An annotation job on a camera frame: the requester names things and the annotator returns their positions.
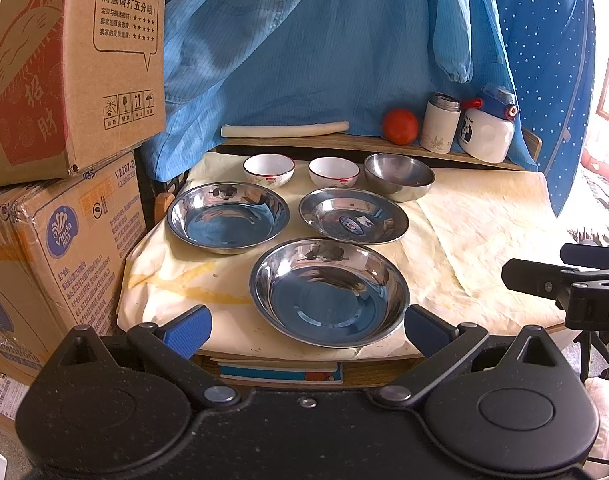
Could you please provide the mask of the large steel plate front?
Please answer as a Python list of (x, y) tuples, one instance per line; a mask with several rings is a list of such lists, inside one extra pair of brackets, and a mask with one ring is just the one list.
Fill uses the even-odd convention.
[(329, 349), (364, 347), (387, 337), (410, 307), (407, 281), (385, 256), (323, 237), (268, 250), (252, 268), (249, 292), (278, 332)]

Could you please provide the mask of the large steel plate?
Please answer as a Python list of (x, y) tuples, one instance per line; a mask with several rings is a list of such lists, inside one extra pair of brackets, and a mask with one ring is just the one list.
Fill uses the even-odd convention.
[(246, 252), (277, 238), (290, 210), (277, 193), (245, 182), (214, 182), (182, 192), (167, 225), (184, 243), (219, 255)]
[(278, 332), (329, 349), (364, 347), (387, 337), (410, 307), (407, 281), (385, 256), (323, 237), (268, 250), (252, 268), (249, 292)]

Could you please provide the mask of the small steel plate with sticker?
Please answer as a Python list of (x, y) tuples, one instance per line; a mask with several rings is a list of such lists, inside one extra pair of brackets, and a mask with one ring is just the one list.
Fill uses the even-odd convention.
[(359, 188), (312, 191), (300, 200), (299, 214), (323, 236), (359, 245), (394, 242), (410, 225), (407, 214), (396, 203)]

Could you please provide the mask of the steel bowl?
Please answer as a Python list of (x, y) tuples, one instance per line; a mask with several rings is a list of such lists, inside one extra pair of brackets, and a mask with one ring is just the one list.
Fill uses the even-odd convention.
[(434, 171), (426, 164), (399, 154), (376, 153), (367, 156), (363, 170), (374, 192), (398, 203), (425, 196), (436, 180)]

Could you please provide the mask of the white red-rimmed bowl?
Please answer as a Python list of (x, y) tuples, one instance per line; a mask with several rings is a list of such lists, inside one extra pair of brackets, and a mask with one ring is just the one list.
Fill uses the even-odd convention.
[(259, 154), (248, 157), (242, 164), (246, 179), (265, 188), (280, 188), (295, 174), (294, 159), (280, 154)]
[(311, 160), (309, 177), (318, 188), (353, 186), (360, 175), (360, 167), (351, 160), (325, 156)]

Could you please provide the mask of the cream paper table cover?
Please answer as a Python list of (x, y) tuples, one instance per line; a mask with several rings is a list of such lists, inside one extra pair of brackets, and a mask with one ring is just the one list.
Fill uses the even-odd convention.
[[(429, 193), (403, 204), (410, 225), (381, 253), (407, 280), (414, 304), (451, 324), (474, 322), (495, 335), (527, 324), (547, 329), (566, 346), (574, 332), (555, 304), (506, 289), (501, 269), (519, 258), (555, 263), (567, 242), (541, 174), (526, 171), (438, 169)], [(251, 301), (250, 272), (260, 248), (219, 256), (187, 245), (165, 224), (156, 226), (126, 259), (117, 323), (166, 323), (206, 306), (213, 329), (210, 354), (284, 361), (366, 361), (414, 356), (402, 330), (360, 349), (331, 350), (292, 340), (265, 321)]]

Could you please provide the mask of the orange wooden chair knob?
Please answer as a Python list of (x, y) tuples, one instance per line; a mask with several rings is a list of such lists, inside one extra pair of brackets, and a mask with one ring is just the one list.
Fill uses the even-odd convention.
[(175, 195), (170, 192), (162, 192), (156, 196), (154, 205), (155, 223), (161, 222), (167, 216), (167, 211), (175, 201)]

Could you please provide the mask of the lower cardboard box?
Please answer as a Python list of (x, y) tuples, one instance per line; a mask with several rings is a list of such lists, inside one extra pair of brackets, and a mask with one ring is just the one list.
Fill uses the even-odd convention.
[(116, 333), (124, 260), (145, 232), (131, 153), (0, 188), (0, 372), (32, 382), (73, 326)]

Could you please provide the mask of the cardboard box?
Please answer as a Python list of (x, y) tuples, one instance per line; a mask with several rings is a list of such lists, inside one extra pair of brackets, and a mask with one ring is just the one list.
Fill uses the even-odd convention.
[(164, 0), (1, 0), (0, 186), (64, 178), (166, 128)]
[(73, 326), (116, 333), (124, 260), (145, 232), (131, 153), (0, 188), (0, 372), (32, 382)]

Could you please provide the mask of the white thermos cup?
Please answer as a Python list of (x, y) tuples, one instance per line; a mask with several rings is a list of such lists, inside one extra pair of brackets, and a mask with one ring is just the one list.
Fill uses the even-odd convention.
[(435, 92), (427, 102), (419, 145), (431, 153), (448, 154), (461, 115), (461, 103), (446, 93)]

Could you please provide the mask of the red tomato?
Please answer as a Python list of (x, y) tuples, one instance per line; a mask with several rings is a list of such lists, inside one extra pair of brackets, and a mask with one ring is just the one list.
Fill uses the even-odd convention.
[(386, 140), (397, 145), (413, 143), (419, 135), (419, 121), (404, 108), (387, 112), (382, 121), (383, 135)]

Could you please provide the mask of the white rolling pin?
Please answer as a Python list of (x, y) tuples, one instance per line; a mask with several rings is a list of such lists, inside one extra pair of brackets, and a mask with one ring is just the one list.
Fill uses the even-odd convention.
[(326, 124), (298, 126), (232, 126), (221, 127), (220, 134), (224, 139), (282, 139), (309, 138), (309, 136), (327, 136), (349, 130), (349, 122), (326, 122)]

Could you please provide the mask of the blue dotted fabric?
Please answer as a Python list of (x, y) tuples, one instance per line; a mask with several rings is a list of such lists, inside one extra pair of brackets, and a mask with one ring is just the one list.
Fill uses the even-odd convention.
[(593, 0), (495, 0), (521, 125), (542, 141), (537, 170), (559, 214), (585, 145), (595, 74)]

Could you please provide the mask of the upper cardboard box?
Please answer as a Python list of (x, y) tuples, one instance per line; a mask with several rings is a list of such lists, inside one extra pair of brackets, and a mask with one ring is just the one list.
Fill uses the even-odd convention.
[(0, 186), (64, 178), (166, 128), (164, 0), (1, 0)]

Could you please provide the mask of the blue hanging garment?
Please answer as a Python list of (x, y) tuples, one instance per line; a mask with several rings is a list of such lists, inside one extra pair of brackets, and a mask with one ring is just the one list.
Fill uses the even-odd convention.
[(142, 148), (167, 181), (232, 126), (347, 122), (375, 136), (388, 110), (445, 92), (513, 89), (495, 0), (167, 0), (167, 126)]

